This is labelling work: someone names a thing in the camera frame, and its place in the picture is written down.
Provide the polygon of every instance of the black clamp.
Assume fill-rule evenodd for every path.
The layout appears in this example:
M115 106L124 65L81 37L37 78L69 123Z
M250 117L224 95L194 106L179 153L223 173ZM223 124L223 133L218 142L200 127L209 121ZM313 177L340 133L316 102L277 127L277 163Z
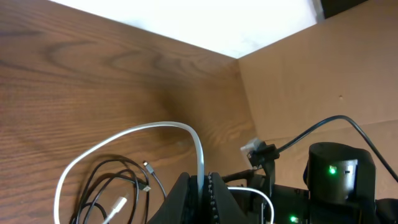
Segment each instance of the black clamp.
M279 159L279 156L276 146L274 144L267 145L264 141L248 153L250 164L257 168L261 168L267 162Z

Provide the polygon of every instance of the white usb connector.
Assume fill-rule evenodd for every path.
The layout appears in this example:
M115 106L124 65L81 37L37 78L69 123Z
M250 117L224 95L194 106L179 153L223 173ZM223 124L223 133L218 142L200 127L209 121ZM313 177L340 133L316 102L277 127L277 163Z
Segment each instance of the white usb connector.
M116 201L116 203L112 206L112 212L106 217L106 220L102 224L107 224L111 219L122 210L123 206L126 204L127 198L125 197L119 197L119 199Z

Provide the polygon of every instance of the black cylinder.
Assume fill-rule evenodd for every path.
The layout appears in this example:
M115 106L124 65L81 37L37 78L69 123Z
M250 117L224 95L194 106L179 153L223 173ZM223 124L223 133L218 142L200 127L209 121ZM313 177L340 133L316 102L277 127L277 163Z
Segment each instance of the black cylinder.
M310 146L307 185L310 200L344 204L354 197L358 150L333 142Z

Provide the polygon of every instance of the usb connector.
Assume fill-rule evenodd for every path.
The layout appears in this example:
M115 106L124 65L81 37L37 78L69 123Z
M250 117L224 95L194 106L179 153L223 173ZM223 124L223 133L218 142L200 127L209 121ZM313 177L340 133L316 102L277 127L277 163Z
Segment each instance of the usb connector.
M144 161L143 164L144 164L144 167L148 170L148 172L150 174L153 174L155 172L154 168L152 168L152 166L149 165L149 163L147 161Z
M120 210L122 210L122 208L126 204L126 202L127 202L127 199L125 197L119 197L119 199L113 205L111 213L109 214L108 217L106 217L103 224L108 224L109 221L111 221L111 219L115 216L115 214L117 214L118 212L120 212Z

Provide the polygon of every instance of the cable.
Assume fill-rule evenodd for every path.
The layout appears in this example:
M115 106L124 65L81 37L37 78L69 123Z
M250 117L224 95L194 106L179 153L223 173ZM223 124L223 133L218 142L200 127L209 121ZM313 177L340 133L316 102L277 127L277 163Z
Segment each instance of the cable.
M267 203L268 203L268 205L269 205L269 210L271 211L270 223L271 223L271 224L274 223L274 215L275 215L274 206L272 205L271 200L269 200L269 197L268 197L266 194L262 193L262 192L259 191L259 190L250 188L250 187L228 187L228 189L229 189L229 190L245 190L245 191L250 191L250 192L254 192L254 193L257 193L257 194L261 195L261 196L267 201Z
M299 136L291 140L290 142L286 143L284 146L278 148L278 152L281 153L284 150L286 150L288 147L293 146L295 143L300 141L302 138L319 128L320 126L329 123L330 121L334 121L336 119L343 119L348 121L354 128L357 130L357 132L362 136L362 138L366 141L366 143L369 145L369 147L372 149L372 151L375 153L377 158L381 161L381 163L384 165L384 167L388 170L388 172L391 174L391 176L398 182L398 175L392 170L390 165L387 163L387 161L381 156L380 152L378 149L375 147L375 145L372 143L372 141L369 139L369 137L365 134L365 132L358 126L355 121L353 121L351 118L345 116L345 115L336 115L336 116L331 116L330 118L326 118L323 121L318 122L317 124L314 124L311 128L308 128L306 131L301 133Z
M264 202L261 203L261 224L264 224Z
M250 178L253 178L255 169L248 169L241 172L237 172L235 174L226 175L223 178L224 183L228 183L234 180L241 180L245 179L248 181Z
M88 200L88 198L90 197L90 195L94 192L95 188L97 188L97 186L99 186L100 183L102 183L102 181L106 180L106 179L110 179L114 177L115 179L120 179L120 180L126 180L132 184L134 184L134 187L139 189L139 190L145 190L142 185L139 183L138 178L132 179L126 175L122 175L122 174L103 174L101 175L101 177L99 177L96 182L88 189L86 197L84 197L83 199Z
M164 200L166 200L166 197L167 197L166 191L164 190L163 185L162 185L162 183L160 182L159 178L157 178L157 176L156 176L156 174L155 174L154 168L152 168L152 166L151 166L147 161L144 161L144 162L143 162L143 165L144 165L144 167L147 169L147 171L148 171L150 174L152 174L152 176L154 177L154 179L156 180L156 182L159 184L160 189L162 189L162 193L163 193Z
M140 169L140 171L144 174L144 176L146 178L146 185L149 186L148 175L146 174L145 170L141 166L139 166L136 162L134 162L133 160L128 159L126 157L123 157L123 156L118 156L118 157L119 157L119 159L108 159L106 161L103 161L103 162L99 163L94 168L94 171L91 173L90 177L87 180L85 188L83 189L83 193L82 193L81 199L79 201L79 206L78 206L78 208L76 210L76 222L75 222L76 224L79 223L80 213L83 210L82 205L88 200L88 198L91 195L92 191L94 191L94 189L98 186L98 184L101 183L101 182L98 182L97 184L94 184L93 186L91 186L90 190L88 189L88 187L90 186L90 182L92 181L94 175L96 174L97 170L102 165L104 165L104 164L106 164L108 162L121 162L122 164L124 164L126 166L125 162L128 162L128 163L130 163L130 164L132 164L132 165L134 165L134 166L136 166L136 167L138 167ZM131 171L131 174L132 174L132 177L137 178L136 174L134 173L134 171ZM136 185L136 196L135 196L136 197L136 201L134 202L134 205L133 205L133 208L132 208L132 213L131 213L131 216L130 216L130 219L129 219L128 223L132 223L132 219L134 218L134 214L135 214L135 210L136 210L136 204L138 203L138 193L139 193L138 186L139 186L139 184ZM149 192L147 193L146 208L149 208Z
M85 207L87 207L87 206L90 206L91 204L92 204L92 202L87 203L87 204L85 204L85 205L83 206L83 208L85 208ZM105 220L106 217L107 217L107 215L106 215L106 211L105 211L104 207L102 207L102 206L101 206L100 204L98 204L98 203L94 203L94 206L96 206L96 207L101 211L102 216L104 217L104 220ZM75 217L76 217L76 214L73 214L73 215L72 215L72 219L70 220L70 223L71 223L71 224L75 222Z
M155 172L152 175L154 176L156 182L159 184L160 189L162 189L164 200L166 200L167 195L166 195L166 191L163 188L163 185L160 183L160 180L159 180L159 178L157 178Z
M109 216L105 219L105 221L102 224L107 224L111 219L120 212L120 210L123 208L123 206L126 204L127 199L125 197L119 197L119 199L116 201L116 203L112 207L112 212L109 214Z
M205 161L203 159L203 149L201 147L200 139L198 134L195 132L193 128L190 126L183 124L183 123L178 123L178 122L173 122L173 121L163 121L163 122L154 122L154 123L148 123L148 124L142 124L135 126L133 128L129 128L127 130L124 130L120 133L115 134L114 136L111 136L110 138L100 142L99 144L95 145L91 149L85 151L83 154L78 156L76 159L71 161L69 165L65 168L65 170L62 172L62 175L58 181L57 188L55 189L55 197L54 197L54 208L53 208L53 214L54 214L54 223L55 224L60 224L60 214L59 214L59 208L60 208L60 196L61 196L61 190L62 190L62 185L63 182L65 181L66 176L68 175L69 171L72 169L72 167L78 163L80 160L82 160L84 157L89 155L90 153L94 152L95 150L99 149L100 147L104 146L105 144L123 136L129 133L132 133L134 131L139 131L142 129L146 128L155 128L155 127L177 127L177 128L182 128L184 130L187 130L193 138L193 142L195 143L195 148L197 152L197 172L198 172L198 197L199 197L199 202L201 201L201 196L203 193L203 182L205 179Z
M102 186L102 188L101 188L101 189L98 191L98 193L95 195L95 198L94 198L94 200L92 201L92 204L91 204L90 207L88 208L88 211L87 211L87 213L86 213L85 219L83 220L83 223L84 223L84 224L87 224L88 217L90 216L90 213L91 213L91 211L93 210L93 207L94 207L93 204L97 202L97 200L100 198L101 194L104 192L105 188L111 183L111 181L112 181L113 179L115 179L115 177L116 177L117 175L122 174L122 173L124 173L124 172L130 172L130 173L133 174L133 171L132 171L132 170L130 170L130 169L124 169L124 170L121 170L121 171L117 172L113 177L109 178L109 180L105 182L105 184Z

